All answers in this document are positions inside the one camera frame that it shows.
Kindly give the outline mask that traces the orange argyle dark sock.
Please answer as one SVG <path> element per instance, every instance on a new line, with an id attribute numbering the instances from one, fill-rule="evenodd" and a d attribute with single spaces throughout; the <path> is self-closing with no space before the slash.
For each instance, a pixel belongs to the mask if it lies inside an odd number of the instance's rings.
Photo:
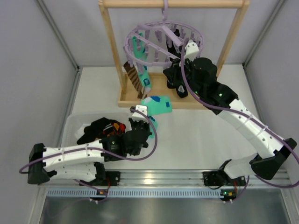
<path id="1" fill-rule="evenodd" d="M 124 134 L 126 129 L 126 125 L 123 123 L 120 123 L 115 120 L 111 120 L 108 125 L 106 125 L 101 132 L 102 136 L 108 137 L 111 135 L 119 135 Z"/>

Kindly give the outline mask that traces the brown striped sock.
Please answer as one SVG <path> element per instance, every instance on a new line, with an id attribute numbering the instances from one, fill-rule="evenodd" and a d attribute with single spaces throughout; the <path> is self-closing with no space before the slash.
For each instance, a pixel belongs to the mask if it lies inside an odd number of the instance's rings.
<path id="1" fill-rule="evenodd" d="M 135 88 L 135 90 L 137 91 L 138 95 L 137 98 L 138 99 L 145 99 L 147 97 L 145 88 L 143 87 L 138 72 L 135 68 L 134 65 L 130 65 L 128 61 L 126 61 L 123 65 L 127 76 L 129 77 L 133 87 Z"/>

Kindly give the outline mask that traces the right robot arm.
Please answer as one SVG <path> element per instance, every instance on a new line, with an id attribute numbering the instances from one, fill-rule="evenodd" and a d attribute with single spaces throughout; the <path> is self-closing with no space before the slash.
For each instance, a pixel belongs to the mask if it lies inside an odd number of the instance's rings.
<path id="1" fill-rule="evenodd" d="M 217 67 L 208 58 L 185 60 L 172 59 L 171 66 L 164 69 L 169 88 L 190 92 L 207 109 L 228 122 L 255 149 L 255 153 L 237 160 L 226 160 L 217 170 L 216 176 L 223 185 L 229 181 L 256 175 L 271 180 L 296 147 L 293 138 L 283 139 L 258 120 L 243 104 L 237 93 L 218 82 Z"/>

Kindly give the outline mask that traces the purple round clip hanger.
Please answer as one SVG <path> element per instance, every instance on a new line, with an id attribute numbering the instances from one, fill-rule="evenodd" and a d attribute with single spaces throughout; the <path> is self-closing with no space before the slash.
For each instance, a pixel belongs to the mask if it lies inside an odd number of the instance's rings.
<path id="1" fill-rule="evenodd" d="M 173 41 L 176 51 L 180 51 L 185 39 L 193 40 L 199 47 L 200 56 L 203 46 L 204 38 L 203 35 L 194 27 L 177 21 L 168 20 L 168 1 L 164 1 L 164 7 L 162 11 L 162 19 L 160 21 L 144 22 L 139 23 L 132 31 L 127 35 L 124 42 L 124 52 L 127 61 L 130 65 L 136 65 L 140 63 L 147 67 L 164 67 L 167 68 L 171 66 L 174 59 L 179 59 L 171 53 L 168 52 L 167 44 Z M 174 31 L 178 29 L 180 36 L 176 36 Z M 145 44 L 145 53 L 147 55 L 147 60 L 143 61 L 135 58 L 133 53 L 132 37 L 136 36 Z"/>

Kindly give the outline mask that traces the green sock back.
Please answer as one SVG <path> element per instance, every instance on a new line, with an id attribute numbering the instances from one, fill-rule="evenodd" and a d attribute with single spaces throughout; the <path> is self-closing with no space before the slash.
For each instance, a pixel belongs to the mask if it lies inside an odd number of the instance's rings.
<path id="1" fill-rule="evenodd" d="M 146 61 L 147 55 L 145 53 L 145 44 L 140 39 L 137 39 L 136 36 L 132 37 L 132 44 L 133 44 L 133 53 L 135 58 Z M 151 82 L 150 76 L 148 74 L 148 68 L 145 65 L 140 63 L 136 63 L 138 76 L 141 81 L 142 87 L 144 88 L 145 92 L 148 94 L 151 91 Z"/>

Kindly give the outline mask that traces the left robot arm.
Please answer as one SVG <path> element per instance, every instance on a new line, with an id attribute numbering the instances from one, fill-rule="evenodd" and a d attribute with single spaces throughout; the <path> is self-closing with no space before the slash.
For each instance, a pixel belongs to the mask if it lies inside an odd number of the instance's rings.
<path id="1" fill-rule="evenodd" d="M 70 147 L 35 144 L 29 154 L 28 184 L 39 185 L 54 179 L 76 179 L 89 185 L 106 179 L 104 163 L 126 160 L 147 148 L 150 124 L 146 119 L 129 118 L 131 130 L 84 141 Z"/>

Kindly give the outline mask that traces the black sock with grey patch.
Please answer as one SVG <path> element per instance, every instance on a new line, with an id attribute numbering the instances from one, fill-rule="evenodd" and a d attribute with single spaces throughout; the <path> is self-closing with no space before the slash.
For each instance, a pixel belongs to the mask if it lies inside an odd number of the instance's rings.
<path id="1" fill-rule="evenodd" d="M 169 89 L 175 89 L 180 98 L 188 96 L 188 91 L 183 81 L 180 69 L 169 67 L 163 70 L 163 74 L 166 76 L 167 87 Z"/>

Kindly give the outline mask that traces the green sock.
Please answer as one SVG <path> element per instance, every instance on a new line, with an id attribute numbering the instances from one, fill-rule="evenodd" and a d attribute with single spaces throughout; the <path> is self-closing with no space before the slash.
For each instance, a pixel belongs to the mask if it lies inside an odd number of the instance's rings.
<path id="1" fill-rule="evenodd" d="M 146 61 L 147 55 L 145 53 L 145 44 L 140 39 L 137 39 L 136 36 L 132 37 L 132 44 L 133 44 L 133 53 L 135 58 Z M 150 76 L 148 74 L 148 68 L 145 65 L 140 63 L 136 63 L 138 76 L 141 81 L 142 87 L 144 88 L 145 92 L 148 94 L 151 91 L 151 82 Z"/>
<path id="2" fill-rule="evenodd" d="M 158 123 L 154 115 L 172 112 L 172 103 L 168 96 L 149 96 L 141 100 L 140 105 L 148 107 L 148 118 L 155 130 L 157 130 Z"/>

